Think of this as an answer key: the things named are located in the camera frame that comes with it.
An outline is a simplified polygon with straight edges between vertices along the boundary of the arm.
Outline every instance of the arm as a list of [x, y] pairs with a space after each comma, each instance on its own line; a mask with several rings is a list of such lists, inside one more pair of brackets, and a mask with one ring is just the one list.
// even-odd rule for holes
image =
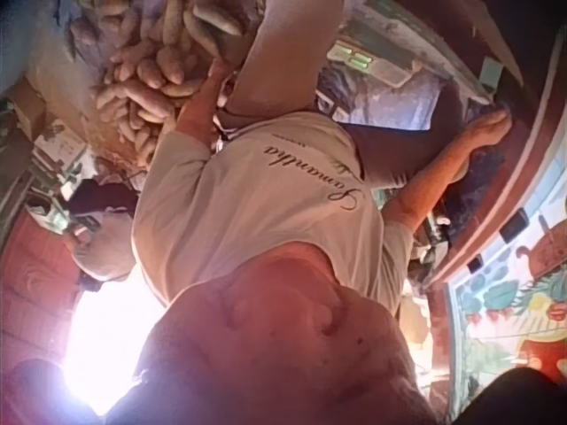
[[511, 124], [511, 118], [504, 111], [475, 120], [384, 206], [384, 221], [397, 222], [415, 232], [470, 153], [482, 146], [497, 144], [509, 132]]
[[229, 69], [220, 61], [215, 61], [209, 72], [209, 77], [194, 95], [179, 115], [176, 131], [190, 135], [210, 148], [213, 132], [213, 116], [221, 94], [222, 84], [229, 75]]

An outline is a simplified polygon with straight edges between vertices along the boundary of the root vegetable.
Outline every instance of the root vegetable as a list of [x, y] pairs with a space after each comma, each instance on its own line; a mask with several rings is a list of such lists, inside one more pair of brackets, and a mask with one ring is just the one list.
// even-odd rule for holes
[[103, 78], [103, 83], [108, 85], [114, 82], [114, 71], [116, 70], [115, 65], [110, 65], [106, 68], [105, 77]]
[[212, 4], [195, 4], [193, 14], [227, 34], [240, 36], [243, 33], [240, 22]]
[[120, 15], [130, 7], [129, 0], [95, 0], [93, 4], [99, 16]]
[[90, 94], [90, 97], [92, 98], [92, 100], [94, 100], [96, 102], [98, 95], [100, 95], [103, 92], [104, 89], [106, 89], [106, 86], [104, 86], [102, 84], [98, 84], [96, 86], [89, 87], [89, 94]]
[[208, 51], [214, 58], [221, 58], [219, 46], [213, 35], [207, 29], [206, 24], [196, 18], [191, 10], [187, 10], [183, 14], [183, 23], [193, 40], [203, 46], [203, 49]]
[[148, 126], [143, 127], [136, 133], [136, 140], [134, 141], [134, 148], [136, 149], [136, 152], [139, 152], [142, 149], [144, 143], [146, 143], [150, 136], [151, 129]]
[[120, 66], [114, 68], [114, 82], [120, 81]]
[[137, 74], [140, 81], [145, 82], [152, 89], [159, 89], [166, 83], [166, 80], [161, 75], [159, 66], [153, 59], [143, 59], [138, 64]]
[[98, 20], [98, 27], [103, 32], [110, 32], [118, 34], [120, 32], [120, 25], [122, 18], [120, 16], [103, 16]]
[[158, 141], [155, 137], [150, 137], [142, 146], [138, 153], [138, 165], [149, 166], [153, 158], [153, 154], [158, 146]]
[[102, 109], [106, 104], [108, 104], [115, 97], [124, 98], [124, 89], [117, 84], [112, 84], [107, 86], [101, 91], [97, 97], [97, 109]]
[[150, 38], [154, 42], [162, 43], [163, 40], [163, 26], [164, 26], [165, 18], [162, 15], [156, 23], [154, 24], [153, 28], [150, 31]]
[[183, 60], [183, 71], [185, 72], [185, 76], [189, 75], [195, 66], [198, 63], [198, 56], [197, 55], [189, 55], [187, 58]]
[[175, 112], [171, 101], [157, 90], [150, 89], [141, 81], [129, 80], [122, 83], [126, 95], [146, 111], [166, 118]]
[[128, 107], [124, 104], [123, 106], [121, 106], [120, 108], [118, 108], [116, 110], [116, 112], [114, 113], [113, 118], [115, 120], [119, 120], [122, 117], [126, 117], [128, 116]]
[[188, 54], [193, 47], [193, 39], [189, 35], [187, 28], [183, 28], [181, 35], [179, 37], [179, 50], [183, 54]]
[[183, 84], [167, 84], [161, 88], [161, 92], [169, 97], [187, 97], [195, 94], [203, 85], [203, 80], [187, 80]]
[[126, 107], [127, 99], [119, 99], [118, 97], [114, 98], [100, 110], [99, 117], [103, 122], [110, 122], [116, 112], [122, 108]]
[[191, 97], [175, 97], [172, 98], [171, 101], [174, 103], [175, 109], [180, 109], [185, 106], [187, 101], [191, 99]]
[[173, 46], [179, 41], [183, 29], [183, 1], [167, 0], [162, 35], [162, 41], [166, 46]]
[[140, 23], [140, 38], [143, 40], [144, 38], [149, 38], [151, 29], [156, 23], [156, 19], [152, 16], [144, 16], [142, 17], [142, 22]]
[[136, 132], [130, 126], [128, 117], [122, 117], [118, 120], [118, 128], [130, 142], [136, 141]]
[[137, 66], [142, 59], [153, 55], [157, 48], [158, 46], [155, 42], [145, 39], [134, 46], [124, 47], [117, 50], [110, 57], [110, 60], [115, 64], [120, 62], [130, 62]]
[[136, 102], [130, 102], [128, 119], [133, 130], [139, 130], [144, 126], [144, 120], [138, 115], [139, 111], [140, 105]]
[[164, 137], [171, 131], [175, 130], [175, 125], [177, 124], [177, 119], [174, 115], [166, 118], [161, 128], [161, 132], [158, 137], [158, 144], [164, 139]]
[[135, 73], [136, 65], [132, 64], [131, 62], [124, 62], [122, 65], [120, 65], [120, 75], [118, 76], [118, 80], [126, 81]]
[[159, 69], [168, 80], [175, 84], [181, 84], [185, 79], [181, 53], [173, 46], [163, 47], [156, 56]]
[[166, 120], [165, 118], [156, 117], [153, 113], [147, 112], [145, 109], [138, 111], [138, 116], [142, 120], [150, 122], [152, 124], [163, 124]]
[[63, 30], [63, 51], [65, 52], [65, 56], [71, 62], [74, 62], [75, 57], [77, 55], [77, 50], [74, 45], [74, 37], [73, 33], [71, 32], [71, 21], [67, 21], [65, 25], [65, 29]]
[[93, 0], [79, 0], [77, 3], [83, 9], [89, 9], [90, 11], [92, 11], [95, 8], [95, 5], [93, 4]]
[[86, 46], [92, 46], [98, 41], [97, 31], [85, 17], [75, 19], [69, 28], [73, 33], [73, 38]]
[[134, 8], [130, 8], [124, 13], [124, 19], [120, 25], [120, 37], [130, 39], [134, 31], [140, 24], [140, 14]]

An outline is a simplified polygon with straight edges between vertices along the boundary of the painted wall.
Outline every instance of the painted wall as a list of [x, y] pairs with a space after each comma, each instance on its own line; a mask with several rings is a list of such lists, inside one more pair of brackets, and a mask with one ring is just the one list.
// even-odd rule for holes
[[448, 285], [454, 413], [494, 378], [533, 367], [567, 383], [567, 139], [524, 206], [529, 227], [498, 237], [474, 275]]

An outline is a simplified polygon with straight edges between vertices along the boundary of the digital scale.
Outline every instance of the digital scale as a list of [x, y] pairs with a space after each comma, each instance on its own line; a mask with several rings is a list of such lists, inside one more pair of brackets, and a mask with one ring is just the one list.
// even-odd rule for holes
[[393, 58], [383, 58], [346, 40], [338, 40], [329, 51], [327, 58], [342, 62], [397, 89], [419, 71], [422, 65], [413, 58], [396, 60], [396, 55], [392, 56]]

